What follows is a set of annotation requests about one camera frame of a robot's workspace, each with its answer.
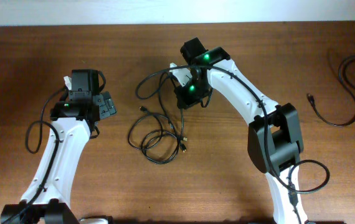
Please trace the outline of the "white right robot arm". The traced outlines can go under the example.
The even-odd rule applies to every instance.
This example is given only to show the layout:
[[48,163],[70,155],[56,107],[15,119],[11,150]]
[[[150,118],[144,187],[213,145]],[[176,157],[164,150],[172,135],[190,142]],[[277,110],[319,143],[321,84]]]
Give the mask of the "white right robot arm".
[[267,178],[273,200],[275,223],[308,223],[301,204],[299,166],[303,138],[295,107],[283,106],[258,90],[222,48],[207,50],[198,38],[183,44],[180,53],[185,67],[171,64],[179,82],[175,89],[177,107],[202,104],[216,90],[239,112],[248,126],[248,154]]

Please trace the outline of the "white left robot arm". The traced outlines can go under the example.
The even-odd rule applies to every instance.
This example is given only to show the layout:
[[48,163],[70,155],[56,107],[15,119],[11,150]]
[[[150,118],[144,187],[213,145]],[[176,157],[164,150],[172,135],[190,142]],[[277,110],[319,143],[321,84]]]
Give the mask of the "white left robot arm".
[[116,114],[106,78],[99,70],[72,70],[54,95],[59,100],[50,110],[50,120],[40,118],[39,127],[49,127],[42,159],[17,204],[5,205],[1,223],[109,223],[107,217],[79,220],[71,211],[72,184],[82,151],[99,136],[98,122]]

